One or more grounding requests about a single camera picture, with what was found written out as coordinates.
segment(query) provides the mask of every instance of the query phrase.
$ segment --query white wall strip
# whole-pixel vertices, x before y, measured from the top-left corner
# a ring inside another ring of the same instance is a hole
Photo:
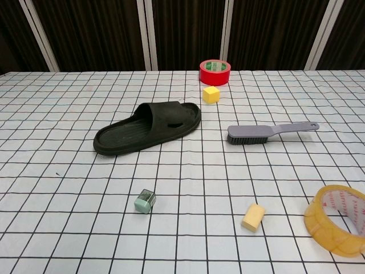
[[[53,54],[50,43],[48,42],[46,33],[40,23],[38,14],[35,10],[32,0],[19,0],[22,6],[24,14],[28,20],[30,28],[34,34],[34,37],[38,43],[40,51],[48,65],[50,71],[59,71],[59,67],[56,58]]]
[[[230,28],[232,24],[233,4],[234,0],[226,0],[224,5],[224,18],[223,18],[221,54],[220,54],[220,59],[224,61],[227,61],[228,57],[228,46],[229,46]]]
[[[147,21],[149,54],[151,56],[152,70],[159,70],[159,66],[157,64],[155,25],[153,23],[152,0],[144,0],[144,7]]]
[[[146,18],[145,18],[145,13],[144,13],[144,4],[143,4],[143,0],[136,0],[136,1],[137,1],[137,9],[138,9],[139,28],[140,28],[140,31],[141,31],[141,39],[142,39],[144,66],[145,66],[146,70],[151,70],[151,58],[149,56]]]
[[[308,56],[305,70],[315,70],[322,56],[323,50],[335,25],[337,16],[341,10],[344,0],[330,0],[325,14],[323,15],[321,25],[319,26],[317,36],[314,39],[312,49]]]

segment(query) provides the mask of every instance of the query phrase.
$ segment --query tape roll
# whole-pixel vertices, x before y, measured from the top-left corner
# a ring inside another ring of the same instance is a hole
[[[200,63],[200,81],[210,86],[228,83],[230,64],[221,60],[206,60]]]
[[[335,225],[324,212],[331,207],[346,214],[359,235],[348,233]],[[323,248],[343,257],[355,257],[365,252],[365,195],[339,185],[321,188],[304,214],[306,228]]]

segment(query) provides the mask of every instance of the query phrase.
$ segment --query yellow sponge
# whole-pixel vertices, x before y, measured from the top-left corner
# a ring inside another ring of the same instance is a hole
[[[203,89],[203,100],[208,104],[216,103],[219,101],[219,89],[216,87],[206,87]]]
[[[264,214],[265,209],[263,207],[258,204],[250,205],[249,210],[247,210],[247,213],[242,220],[242,226],[252,232],[256,232]]]

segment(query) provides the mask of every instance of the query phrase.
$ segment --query clear packing tape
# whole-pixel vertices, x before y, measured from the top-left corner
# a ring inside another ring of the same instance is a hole
[[[358,235],[335,225],[323,207],[346,214],[356,226]],[[313,239],[328,251],[343,257],[365,253],[365,195],[361,192],[338,185],[321,188],[308,205],[304,222]]]

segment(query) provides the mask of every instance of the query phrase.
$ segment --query brush handle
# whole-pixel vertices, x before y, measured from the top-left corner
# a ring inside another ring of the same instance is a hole
[[[319,125],[313,122],[294,123],[294,124],[279,124],[273,126],[274,134],[284,132],[310,131],[319,129]]]

